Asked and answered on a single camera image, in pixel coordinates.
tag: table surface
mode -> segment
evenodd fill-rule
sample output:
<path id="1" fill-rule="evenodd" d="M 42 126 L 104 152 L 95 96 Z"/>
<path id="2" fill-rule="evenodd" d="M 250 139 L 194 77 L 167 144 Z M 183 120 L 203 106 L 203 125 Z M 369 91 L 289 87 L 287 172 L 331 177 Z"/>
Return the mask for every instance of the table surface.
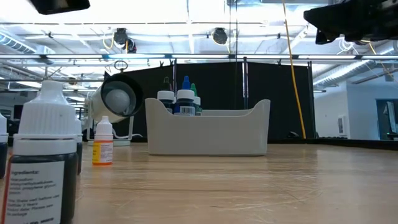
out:
<path id="1" fill-rule="evenodd" d="M 394 151 L 269 145 L 265 157 L 165 157 L 135 144 L 115 147 L 106 167 L 91 153 L 74 223 L 398 222 Z"/>

